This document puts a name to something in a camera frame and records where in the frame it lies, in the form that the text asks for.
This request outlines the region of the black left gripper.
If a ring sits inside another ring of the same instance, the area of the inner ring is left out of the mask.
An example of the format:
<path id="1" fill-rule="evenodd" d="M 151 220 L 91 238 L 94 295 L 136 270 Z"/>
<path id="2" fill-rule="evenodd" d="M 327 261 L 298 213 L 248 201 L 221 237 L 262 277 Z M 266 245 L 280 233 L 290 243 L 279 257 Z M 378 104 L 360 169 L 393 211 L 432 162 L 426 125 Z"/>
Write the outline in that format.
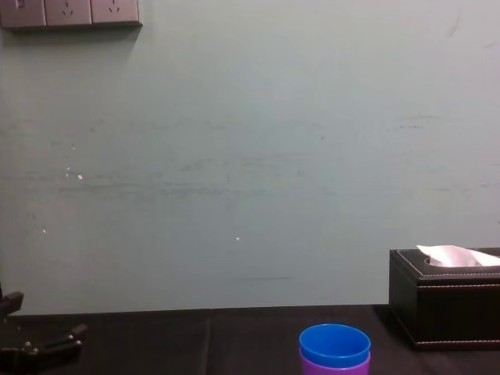
<path id="1" fill-rule="evenodd" d="M 4 294 L 0 287 L 0 316 L 5 319 L 22 308 L 24 294 Z M 69 333 L 45 343 L 45 348 L 2 348 L 1 374 L 39 374 L 75 363 L 88 331 L 86 324 L 73 327 Z"/>

